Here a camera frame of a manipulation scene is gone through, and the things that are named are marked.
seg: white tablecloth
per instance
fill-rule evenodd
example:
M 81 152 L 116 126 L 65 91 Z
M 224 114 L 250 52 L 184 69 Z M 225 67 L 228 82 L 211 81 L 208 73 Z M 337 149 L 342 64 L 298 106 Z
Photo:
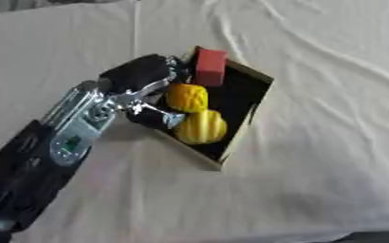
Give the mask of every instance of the white tablecloth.
M 124 0 L 0 14 L 0 147 L 72 85 L 195 45 L 276 78 L 223 172 L 122 117 L 16 242 L 389 230 L 389 1 Z

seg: black object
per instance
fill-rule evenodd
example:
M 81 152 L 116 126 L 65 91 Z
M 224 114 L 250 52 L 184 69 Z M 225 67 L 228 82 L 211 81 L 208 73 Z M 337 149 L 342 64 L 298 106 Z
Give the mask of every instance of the black object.
M 100 78 L 111 82 L 110 93 L 121 94 L 128 89 L 132 92 L 140 91 L 152 81 L 165 79 L 169 75 L 166 58 L 152 54 L 105 71 Z
M 9 234 L 29 227 L 88 155 L 72 165 L 58 165 L 49 155 L 54 135 L 51 127 L 32 121 L 0 150 L 0 215 L 15 222 Z

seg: table surface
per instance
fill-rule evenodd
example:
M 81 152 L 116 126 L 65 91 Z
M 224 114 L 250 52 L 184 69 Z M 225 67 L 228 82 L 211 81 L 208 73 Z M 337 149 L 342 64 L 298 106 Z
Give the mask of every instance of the table surface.
M 123 0 L 0 14 L 0 147 L 71 86 L 196 45 L 276 79 L 223 171 L 122 118 L 16 242 L 389 230 L 389 1 Z

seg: yellow plush toy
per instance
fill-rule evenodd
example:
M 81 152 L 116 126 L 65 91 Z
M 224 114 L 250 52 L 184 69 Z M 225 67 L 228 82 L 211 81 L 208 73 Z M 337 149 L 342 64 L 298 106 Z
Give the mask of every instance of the yellow plush toy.
M 176 137 L 187 144 L 213 143 L 223 139 L 227 133 L 227 123 L 214 110 L 204 110 L 190 114 L 176 128 Z
M 196 84 L 172 84 L 166 93 L 166 102 L 175 110 L 200 112 L 208 109 L 208 92 Z

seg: wrinkled cloth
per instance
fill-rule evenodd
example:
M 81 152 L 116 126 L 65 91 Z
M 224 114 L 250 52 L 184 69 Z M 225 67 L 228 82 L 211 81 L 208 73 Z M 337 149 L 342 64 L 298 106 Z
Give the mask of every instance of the wrinkled cloth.
M 389 230 L 389 1 L 120 1 L 0 15 L 0 147 L 73 85 L 193 46 L 275 78 L 222 172 L 122 116 L 16 242 Z

